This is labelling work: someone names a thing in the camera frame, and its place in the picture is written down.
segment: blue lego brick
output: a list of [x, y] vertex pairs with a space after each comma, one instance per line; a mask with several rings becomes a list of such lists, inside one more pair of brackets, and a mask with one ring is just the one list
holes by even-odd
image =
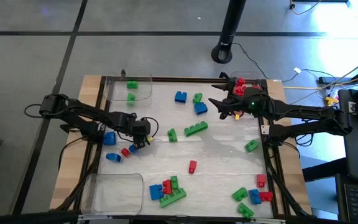
[[187, 98], [187, 93], [186, 92], [177, 91], [177, 93], [175, 95], [175, 101], [176, 102], [186, 103], [186, 98]]
[[113, 146], [116, 144], [116, 133], [111, 131], [109, 133], [104, 134], [103, 144], [107, 146]]
[[194, 104], [194, 110], [196, 111], [196, 114], [199, 115], [202, 113], [206, 113], [208, 111], [208, 108], [206, 107], [204, 102], [201, 102]]
[[262, 203], [262, 200], [259, 197], [259, 191], [257, 189], [249, 190], [249, 199], [251, 200], [251, 204], [258, 205]]
[[137, 149], [135, 149], [134, 145], [129, 146], [129, 150], [132, 154], [135, 154], [137, 152]]
[[120, 162], [121, 161], [121, 156], [119, 154], [116, 153], [107, 153], [106, 154], [106, 159], [113, 161], [113, 162]]
[[164, 196], [161, 184], [150, 185], [149, 189], [152, 200], [158, 200]]

